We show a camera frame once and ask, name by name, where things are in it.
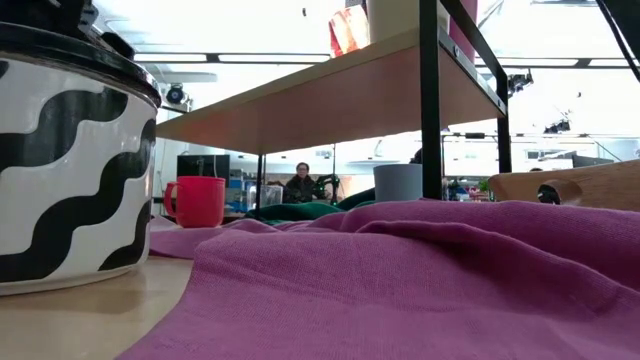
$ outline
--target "wooden table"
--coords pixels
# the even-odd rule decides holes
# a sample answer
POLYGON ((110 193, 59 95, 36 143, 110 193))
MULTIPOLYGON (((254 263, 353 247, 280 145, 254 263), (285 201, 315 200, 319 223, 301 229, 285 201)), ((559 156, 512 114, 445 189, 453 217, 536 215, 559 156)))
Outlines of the wooden table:
POLYGON ((0 297, 0 358, 113 359, 175 306, 192 264, 152 257, 114 279, 0 297))

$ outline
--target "monitor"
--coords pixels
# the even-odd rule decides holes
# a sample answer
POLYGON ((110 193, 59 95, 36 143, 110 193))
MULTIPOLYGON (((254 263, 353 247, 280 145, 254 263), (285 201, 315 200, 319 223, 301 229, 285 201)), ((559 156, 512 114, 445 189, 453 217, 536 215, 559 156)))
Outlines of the monitor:
POLYGON ((178 155, 177 176, 211 176, 225 180, 229 187, 229 155, 178 155))
POLYGON ((611 159, 592 158, 592 157, 579 156, 579 155, 573 155, 571 157, 571 160, 573 160, 574 168, 613 163, 613 160, 611 159))

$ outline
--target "shelf leg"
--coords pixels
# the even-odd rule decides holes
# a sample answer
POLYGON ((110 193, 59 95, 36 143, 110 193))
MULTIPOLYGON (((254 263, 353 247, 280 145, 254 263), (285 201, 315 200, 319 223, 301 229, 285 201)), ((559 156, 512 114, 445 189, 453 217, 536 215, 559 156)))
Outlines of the shelf leg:
POLYGON ((262 154, 258 155, 258 173, 256 174, 256 219, 260 219, 260 194, 262 193, 262 154))
POLYGON ((440 89, 438 77, 438 0, 420 0, 420 107, 422 196, 442 200, 440 89))
POLYGON ((511 135, 509 134, 509 94, 508 78, 502 72, 496 76, 497 95, 507 109, 507 114, 498 118, 498 170, 500 173, 511 172, 511 135))

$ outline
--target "person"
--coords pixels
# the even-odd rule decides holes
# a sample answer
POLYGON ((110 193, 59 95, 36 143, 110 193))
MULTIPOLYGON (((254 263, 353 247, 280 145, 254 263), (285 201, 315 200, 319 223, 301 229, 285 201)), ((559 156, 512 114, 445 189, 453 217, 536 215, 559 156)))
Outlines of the person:
POLYGON ((285 185, 286 203, 306 203, 313 201, 313 186, 315 181, 309 177, 309 164, 296 165, 296 175, 285 185))

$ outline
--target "fluorescent light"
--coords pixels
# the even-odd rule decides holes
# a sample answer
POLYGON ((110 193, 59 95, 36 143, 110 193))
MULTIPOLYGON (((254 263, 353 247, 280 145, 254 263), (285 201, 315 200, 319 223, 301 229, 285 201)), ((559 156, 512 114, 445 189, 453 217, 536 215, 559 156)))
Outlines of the fluorescent light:
POLYGON ((220 55, 222 62, 321 63, 329 55, 220 55))
MULTIPOLYGON (((578 59, 511 59, 498 58, 502 66, 573 66, 578 63, 578 59)), ((476 65, 485 65, 482 58, 476 58, 476 65)))
MULTIPOLYGON (((633 63, 638 66, 638 60, 633 60, 633 63)), ((615 67, 628 67, 629 63, 625 59, 593 59, 589 63, 589 66, 615 66, 615 67)))
POLYGON ((141 62, 206 62, 207 55, 205 54, 136 54, 133 61, 141 62))

